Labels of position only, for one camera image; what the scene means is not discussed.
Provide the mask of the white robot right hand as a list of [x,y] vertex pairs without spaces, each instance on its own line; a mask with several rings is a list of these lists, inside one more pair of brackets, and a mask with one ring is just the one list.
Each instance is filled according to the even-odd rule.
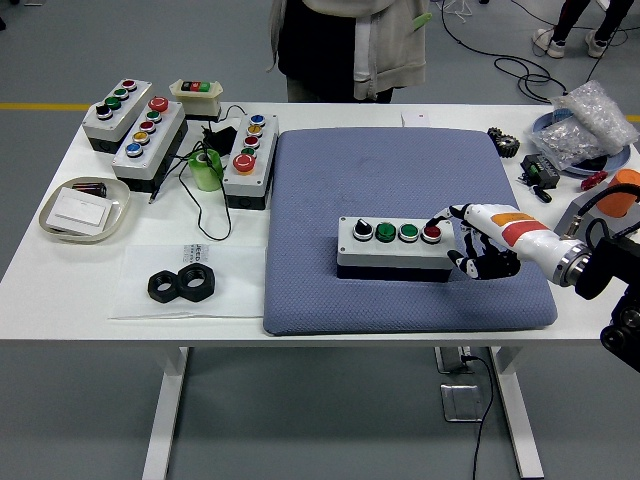
[[575,238],[558,236],[546,225],[511,205],[452,205],[426,225],[455,217],[461,221],[466,253],[447,252],[450,260],[476,280],[516,275],[523,261],[535,262],[546,278],[566,287],[577,283],[591,251]]

